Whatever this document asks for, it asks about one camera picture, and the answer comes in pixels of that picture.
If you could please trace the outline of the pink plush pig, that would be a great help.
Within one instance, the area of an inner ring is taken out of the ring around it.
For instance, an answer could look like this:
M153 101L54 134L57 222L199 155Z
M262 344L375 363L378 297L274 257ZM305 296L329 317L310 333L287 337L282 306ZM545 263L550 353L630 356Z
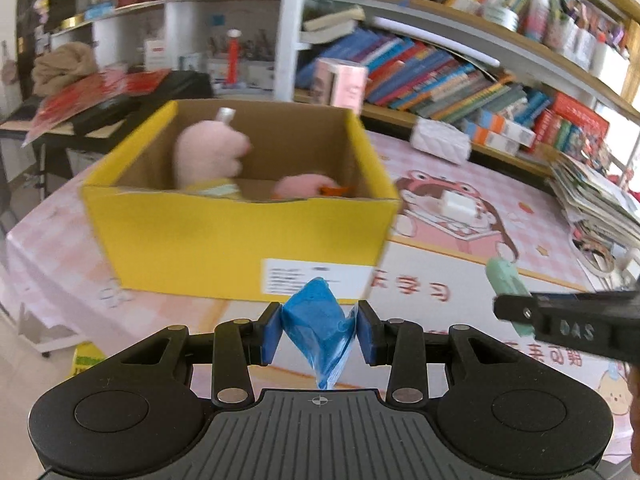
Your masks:
M323 174L298 174L282 178L272 190L275 200L306 200L321 196L346 196L347 186L341 186Z

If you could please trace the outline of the beige crumpled cloth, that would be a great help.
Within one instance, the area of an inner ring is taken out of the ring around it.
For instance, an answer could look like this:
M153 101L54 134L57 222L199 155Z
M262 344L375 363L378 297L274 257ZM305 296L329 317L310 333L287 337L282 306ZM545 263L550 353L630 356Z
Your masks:
M97 71L93 47L83 42L68 42L36 58L32 69L34 93L40 98L54 96Z

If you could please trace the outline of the white pen holder box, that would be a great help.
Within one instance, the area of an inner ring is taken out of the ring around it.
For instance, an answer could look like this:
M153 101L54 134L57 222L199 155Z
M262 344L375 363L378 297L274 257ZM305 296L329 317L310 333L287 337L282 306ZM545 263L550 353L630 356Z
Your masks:
M221 90L271 91L274 84L274 65L268 61L240 61L236 66L235 84L229 84L228 62L221 58L207 61L207 73L213 88Z

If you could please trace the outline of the orange blue white box upper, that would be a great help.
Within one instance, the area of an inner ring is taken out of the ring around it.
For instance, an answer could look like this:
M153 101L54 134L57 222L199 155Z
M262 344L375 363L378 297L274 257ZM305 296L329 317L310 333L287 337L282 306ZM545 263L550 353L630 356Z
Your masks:
M480 109L477 116L478 124L491 132L499 133L506 138L518 142L521 146L531 148L536 140L536 133L513 120L506 119L500 115L488 112L484 108Z

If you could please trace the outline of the pink box with stickers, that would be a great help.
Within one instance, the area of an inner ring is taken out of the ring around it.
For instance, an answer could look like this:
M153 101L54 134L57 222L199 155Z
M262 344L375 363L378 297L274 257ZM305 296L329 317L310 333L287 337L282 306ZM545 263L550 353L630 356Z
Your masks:
M319 58L314 68L310 102L351 110L360 115L369 71L366 66L337 58Z

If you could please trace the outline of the stack of papers and notebooks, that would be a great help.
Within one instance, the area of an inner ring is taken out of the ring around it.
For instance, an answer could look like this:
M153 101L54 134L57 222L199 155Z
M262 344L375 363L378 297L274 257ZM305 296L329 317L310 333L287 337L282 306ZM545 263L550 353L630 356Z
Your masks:
M593 266L590 272L606 278L615 271L617 260L639 249L638 200L565 154L552 162L551 171L548 183L572 226L573 248L586 266L590 266L586 252L600 254L605 269Z

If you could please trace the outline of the black electronic keyboard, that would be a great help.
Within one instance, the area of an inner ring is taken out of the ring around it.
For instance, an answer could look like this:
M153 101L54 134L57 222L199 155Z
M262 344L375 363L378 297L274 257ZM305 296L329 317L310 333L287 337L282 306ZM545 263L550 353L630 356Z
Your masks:
M157 89L146 96L118 96L89 108L40 136L26 146L40 144L49 148L105 154L111 151L169 101L210 99L214 96L209 76L193 70L172 70ZM25 140L30 123L44 100L30 98L9 118L1 122L3 140Z

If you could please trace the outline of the red plastic bag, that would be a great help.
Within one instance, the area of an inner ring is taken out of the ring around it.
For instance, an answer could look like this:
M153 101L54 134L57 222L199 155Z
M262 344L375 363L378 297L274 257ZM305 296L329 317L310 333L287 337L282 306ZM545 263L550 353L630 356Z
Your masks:
M150 72L127 73L119 68L107 68L45 98L30 123L23 146L89 108L118 96L146 96L154 92L171 73L169 68Z

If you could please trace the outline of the white charger block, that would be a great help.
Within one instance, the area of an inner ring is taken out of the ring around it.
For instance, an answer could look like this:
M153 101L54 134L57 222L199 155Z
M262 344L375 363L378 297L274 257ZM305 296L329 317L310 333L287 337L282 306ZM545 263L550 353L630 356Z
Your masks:
M439 199L439 213L451 220L469 224L476 216L476 200L458 192L446 190Z

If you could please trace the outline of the blue plastic bag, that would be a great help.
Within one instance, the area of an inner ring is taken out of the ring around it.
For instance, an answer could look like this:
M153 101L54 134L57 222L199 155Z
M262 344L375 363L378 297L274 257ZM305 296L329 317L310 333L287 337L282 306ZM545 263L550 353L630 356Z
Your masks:
M340 378L356 337L358 307L345 312L323 278L314 278L282 307L285 333L314 371L320 390Z

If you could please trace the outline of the red figurine bottle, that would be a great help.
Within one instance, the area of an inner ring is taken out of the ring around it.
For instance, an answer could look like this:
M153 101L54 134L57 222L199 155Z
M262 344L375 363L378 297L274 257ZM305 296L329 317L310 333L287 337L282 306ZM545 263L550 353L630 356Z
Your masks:
M229 29L228 37L228 70L226 77L227 86L235 86L238 83L238 65L240 54L240 37L239 29Z

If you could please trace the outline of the orange blue white box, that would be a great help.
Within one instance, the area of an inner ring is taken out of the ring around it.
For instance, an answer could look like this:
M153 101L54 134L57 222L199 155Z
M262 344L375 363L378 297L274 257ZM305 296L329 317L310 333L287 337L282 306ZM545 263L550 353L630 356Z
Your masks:
M461 128L473 143L484 146L485 148L491 148L492 150L511 156L515 156L520 149L518 142L507 138L501 133L483 128L475 122L469 122L463 119Z
M478 124L491 132L499 133L506 138L518 142L521 146L531 148L536 140L536 133L513 120L506 119L500 115L488 112L484 108L480 109L477 116Z

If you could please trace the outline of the yellow cardboard box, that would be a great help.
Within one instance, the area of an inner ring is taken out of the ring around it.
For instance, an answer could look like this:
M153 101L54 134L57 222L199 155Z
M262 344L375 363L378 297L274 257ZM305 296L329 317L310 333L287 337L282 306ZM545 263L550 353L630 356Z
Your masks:
M174 147L212 119L221 99L171 101L91 170L81 197L122 283L162 294L280 300L313 278L336 299L367 295L399 196L359 118L344 108L232 100L232 126L252 149L235 182L241 197L177 190ZM275 200L282 178L323 174L346 196Z

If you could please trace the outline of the mint green case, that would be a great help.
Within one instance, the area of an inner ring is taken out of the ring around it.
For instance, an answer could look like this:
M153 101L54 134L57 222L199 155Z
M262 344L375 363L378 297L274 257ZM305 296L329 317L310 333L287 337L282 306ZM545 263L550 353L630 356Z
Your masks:
M522 282L516 266L506 259L495 257L486 263L485 273L495 293L495 317L510 322L518 336L533 337L532 295Z

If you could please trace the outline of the orange blue white box lower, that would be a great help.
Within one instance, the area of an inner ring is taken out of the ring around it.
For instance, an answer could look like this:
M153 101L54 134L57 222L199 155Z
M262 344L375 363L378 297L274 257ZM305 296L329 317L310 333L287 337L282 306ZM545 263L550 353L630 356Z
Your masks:
M507 138L501 133L483 128L475 122L469 122L463 119L461 128L473 143L484 146L485 148L491 148L492 150L511 156L515 156L520 149L518 142Z

